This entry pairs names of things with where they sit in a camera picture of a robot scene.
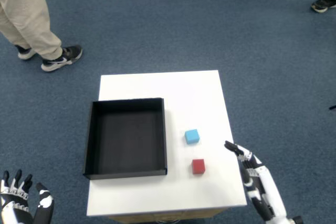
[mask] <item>blue cube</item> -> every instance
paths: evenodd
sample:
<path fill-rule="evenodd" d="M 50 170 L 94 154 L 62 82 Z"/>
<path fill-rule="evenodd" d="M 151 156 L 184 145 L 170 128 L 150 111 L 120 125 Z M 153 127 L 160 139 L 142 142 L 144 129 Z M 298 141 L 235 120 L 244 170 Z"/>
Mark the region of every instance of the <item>blue cube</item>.
<path fill-rule="evenodd" d="M 187 140 L 187 144 L 194 144 L 194 143 L 198 143 L 200 136 L 198 135 L 197 130 L 190 130 L 190 131 L 186 131 L 185 134 L 185 139 Z"/>

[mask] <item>wooden base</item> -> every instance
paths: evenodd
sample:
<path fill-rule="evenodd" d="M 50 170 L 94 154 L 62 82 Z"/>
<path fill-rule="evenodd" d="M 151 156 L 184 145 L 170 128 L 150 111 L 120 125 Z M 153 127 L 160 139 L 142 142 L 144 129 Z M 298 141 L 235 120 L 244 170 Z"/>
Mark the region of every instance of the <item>wooden base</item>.
<path fill-rule="evenodd" d="M 224 210 L 226 210 L 226 208 L 178 211 L 178 212 L 160 212 L 145 215 L 110 216 L 109 218 L 121 223 L 142 223 L 142 222 L 153 222 L 157 220 L 169 221 L 169 220 L 185 220 L 185 219 L 199 219 L 199 218 L 203 219 L 203 218 L 211 218 Z"/>

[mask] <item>white shoe sole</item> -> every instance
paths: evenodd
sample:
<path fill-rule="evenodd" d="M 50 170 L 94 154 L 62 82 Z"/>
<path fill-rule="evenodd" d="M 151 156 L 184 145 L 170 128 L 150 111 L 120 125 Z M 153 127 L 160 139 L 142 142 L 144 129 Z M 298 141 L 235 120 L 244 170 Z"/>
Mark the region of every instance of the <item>white shoe sole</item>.
<path fill-rule="evenodd" d="M 326 7 L 325 9 L 316 9 L 316 7 L 314 5 L 311 5 L 311 8 L 318 13 L 325 13 L 329 8 L 336 8 L 336 5 L 330 6 L 330 7 Z"/>
<path fill-rule="evenodd" d="M 41 65 L 41 68 L 42 68 L 42 70 L 45 71 L 45 72 L 52 72 L 52 71 L 55 71 L 56 69 L 59 69 L 59 68 L 65 66 L 65 65 L 71 65 L 71 64 L 75 63 L 75 62 L 82 56 L 82 53 L 83 53 L 83 49 L 81 49 L 79 55 L 78 55 L 76 58 L 72 59 L 72 60 L 69 60 L 69 61 L 64 62 L 64 63 L 61 63 L 61 64 L 52 64 L 52 65 L 49 66 L 49 67 L 46 66 L 46 65 L 44 65 L 44 64 L 42 64 L 42 65 Z"/>
<path fill-rule="evenodd" d="M 34 50 L 30 50 L 29 53 L 27 54 L 20 54 L 18 53 L 18 57 L 21 59 L 21 60 L 29 60 L 32 56 L 34 56 L 34 54 L 36 54 L 36 52 Z"/>

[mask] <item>khaki pants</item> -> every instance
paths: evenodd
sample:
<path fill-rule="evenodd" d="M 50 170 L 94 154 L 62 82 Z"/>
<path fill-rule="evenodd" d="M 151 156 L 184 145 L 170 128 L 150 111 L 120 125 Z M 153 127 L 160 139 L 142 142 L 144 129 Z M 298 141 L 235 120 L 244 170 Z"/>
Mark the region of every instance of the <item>khaki pants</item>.
<path fill-rule="evenodd" d="M 57 59 L 61 41 L 50 31 L 46 0 L 0 0 L 0 32 L 12 43 Z"/>

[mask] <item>shoe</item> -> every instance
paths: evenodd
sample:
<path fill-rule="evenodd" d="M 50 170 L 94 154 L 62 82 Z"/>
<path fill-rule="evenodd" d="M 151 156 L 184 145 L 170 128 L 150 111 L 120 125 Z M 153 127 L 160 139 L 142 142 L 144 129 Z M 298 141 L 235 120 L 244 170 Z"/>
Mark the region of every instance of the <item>shoe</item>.
<path fill-rule="evenodd" d="M 336 7 L 336 1 L 333 0 L 317 0 L 311 4 L 311 8 L 318 13 L 324 13 L 328 8 Z"/>
<path fill-rule="evenodd" d="M 56 60 L 43 59 L 41 68 L 43 71 L 52 72 L 65 65 L 75 63 L 82 55 L 83 49 L 80 46 L 72 46 L 63 48 L 63 53 Z"/>
<path fill-rule="evenodd" d="M 32 56 L 34 56 L 34 54 L 36 54 L 36 52 L 32 50 L 31 48 L 24 49 L 21 46 L 18 46 L 18 45 L 15 45 L 15 46 L 19 50 L 18 57 L 21 60 L 29 60 Z"/>

